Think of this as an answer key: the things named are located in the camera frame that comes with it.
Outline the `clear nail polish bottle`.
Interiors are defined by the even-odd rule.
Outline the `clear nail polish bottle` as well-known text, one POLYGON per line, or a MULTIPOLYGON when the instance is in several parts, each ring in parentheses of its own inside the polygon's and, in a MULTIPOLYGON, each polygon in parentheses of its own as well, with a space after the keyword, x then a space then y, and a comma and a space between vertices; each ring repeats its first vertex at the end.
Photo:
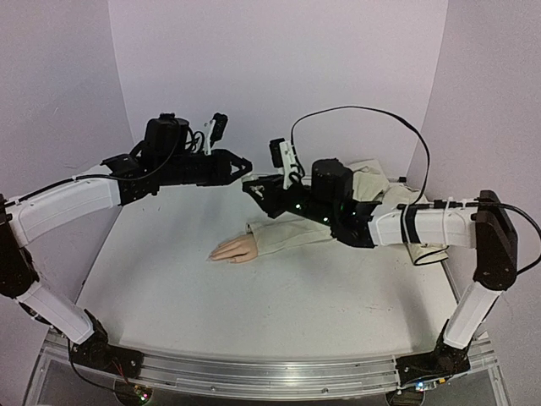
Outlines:
POLYGON ((242 190, 247 193, 249 190, 254 190, 260 185, 258 177, 244 177, 242 179, 242 190))

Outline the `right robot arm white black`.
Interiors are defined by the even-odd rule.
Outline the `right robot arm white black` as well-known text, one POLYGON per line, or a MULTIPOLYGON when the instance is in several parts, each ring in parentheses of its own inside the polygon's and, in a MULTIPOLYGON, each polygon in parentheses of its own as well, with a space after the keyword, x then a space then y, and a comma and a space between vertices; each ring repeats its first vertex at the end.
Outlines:
POLYGON ((353 248, 443 244, 476 250, 473 280, 445 322, 434 349, 396 359, 402 388, 422 387, 468 371, 467 352, 475 332, 518 275, 516 230, 497 194, 484 190, 473 200, 396 206, 361 202, 352 197, 352 171, 337 159, 315 162, 309 185, 286 186, 284 179, 282 174, 248 178, 242 190, 268 217, 289 212, 309 219, 353 248))

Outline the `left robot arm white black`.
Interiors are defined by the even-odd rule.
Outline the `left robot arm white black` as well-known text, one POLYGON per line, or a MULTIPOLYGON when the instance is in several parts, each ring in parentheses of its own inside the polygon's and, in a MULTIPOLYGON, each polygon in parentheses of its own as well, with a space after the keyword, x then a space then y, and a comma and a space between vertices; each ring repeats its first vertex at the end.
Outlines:
POLYGON ((53 229, 157 195, 165 186, 225 186, 250 173, 248 159, 215 147, 227 121, 217 113, 206 132, 198 133, 187 120, 163 113, 148 121, 144 139, 131 152, 27 195, 2 199, 1 295, 57 328, 94 368, 111 366, 114 352, 101 323, 44 281, 27 247, 53 229))

